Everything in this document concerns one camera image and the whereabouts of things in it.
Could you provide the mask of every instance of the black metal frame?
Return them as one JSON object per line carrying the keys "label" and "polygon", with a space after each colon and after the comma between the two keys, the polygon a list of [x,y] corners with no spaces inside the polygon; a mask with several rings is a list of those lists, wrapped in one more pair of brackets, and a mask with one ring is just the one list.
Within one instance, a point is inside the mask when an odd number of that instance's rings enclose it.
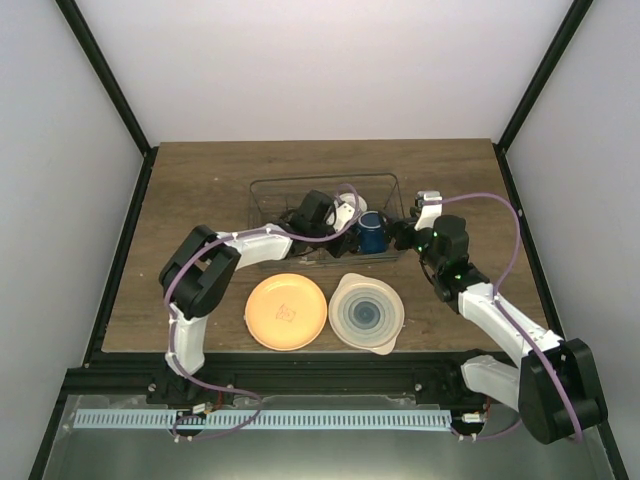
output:
{"label": "black metal frame", "polygon": [[[524,124],[592,1],[574,0],[504,134],[498,144],[494,144],[509,199],[517,210],[522,211],[522,206],[507,163],[507,150]],[[166,401],[167,395],[171,396],[172,388],[171,385],[163,384],[163,382],[166,383],[167,376],[163,374],[166,365],[162,354],[102,351],[102,342],[158,148],[152,148],[147,141],[76,2],[56,0],[56,3],[144,160],[84,356],[84,368],[67,371],[29,477],[32,480],[40,479],[44,474],[69,395],[145,394],[149,401],[153,402],[158,400],[158,395],[163,395],[161,401]],[[549,326],[562,335],[562,326],[524,214],[520,216],[520,223],[524,248]],[[442,408],[464,410],[476,408],[483,402],[482,396],[466,390],[459,378],[459,365],[477,353],[477,351],[393,353],[387,357],[367,353],[206,354],[205,367],[199,375],[204,379],[222,384],[233,383],[236,387],[256,390],[261,394],[412,392],[418,403],[437,403]],[[506,356],[502,353],[495,355],[501,360],[506,360]],[[599,430],[616,478],[628,478],[609,424],[605,422]]]}

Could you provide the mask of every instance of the gray floor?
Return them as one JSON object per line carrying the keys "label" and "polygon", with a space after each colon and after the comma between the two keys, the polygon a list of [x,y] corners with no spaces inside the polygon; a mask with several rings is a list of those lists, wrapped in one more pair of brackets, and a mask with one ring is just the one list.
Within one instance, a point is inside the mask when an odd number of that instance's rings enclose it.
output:
{"label": "gray floor", "polygon": [[[492,409],[491,430],[514,419]],[[595,431],[543,446],[525,428],[484,443],[448,433],[245,431],[175,444],[165,431],[61,432],[46,479],[567,479],[611,478]]]}

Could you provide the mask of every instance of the orange plate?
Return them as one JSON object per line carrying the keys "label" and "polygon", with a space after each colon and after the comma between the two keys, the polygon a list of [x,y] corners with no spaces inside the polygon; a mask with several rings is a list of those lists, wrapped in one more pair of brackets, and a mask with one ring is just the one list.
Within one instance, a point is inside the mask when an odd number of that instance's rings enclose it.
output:
{"label": "orange plate", "polygon": [[253,289],[244,318],[258,343],[282,352],[296,350],[313,342],[322,331],[327,300],[307,277],[283,273]]}

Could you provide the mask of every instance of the translucent lid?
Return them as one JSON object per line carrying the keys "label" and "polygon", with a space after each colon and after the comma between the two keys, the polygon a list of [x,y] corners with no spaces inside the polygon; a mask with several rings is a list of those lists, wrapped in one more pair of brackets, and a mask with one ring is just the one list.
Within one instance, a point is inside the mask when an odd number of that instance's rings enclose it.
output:
{"label": "translucent lid", "polygon": [[404,306],[386,283],[348,273],[329,302],[329,322],[347,345],[386,355],[402,330]]}

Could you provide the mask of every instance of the wire dish rack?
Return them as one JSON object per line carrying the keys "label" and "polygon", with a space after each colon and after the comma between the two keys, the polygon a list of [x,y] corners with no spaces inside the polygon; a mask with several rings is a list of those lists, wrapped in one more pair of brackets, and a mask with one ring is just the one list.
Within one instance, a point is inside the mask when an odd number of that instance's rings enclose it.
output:
{"label": "wire dish rack", "polygon": [[[334,196],[336,187],[342,183],[354,186],[358,195],[367,202],[367,210],[381,211],[393,218],[404,217],[398,178],[392,173],[273,178],[256,180],[249,187],[249,228],[277,222],[283,213],[299,207],[310,190]],[[260,266],[267,270],[291,270],[352,263],[370,264],[396,261],[401,254],[389,249],[370,255],[346,253],[334,258],[325,250],[318,249],[283,261],[263,262]]]}

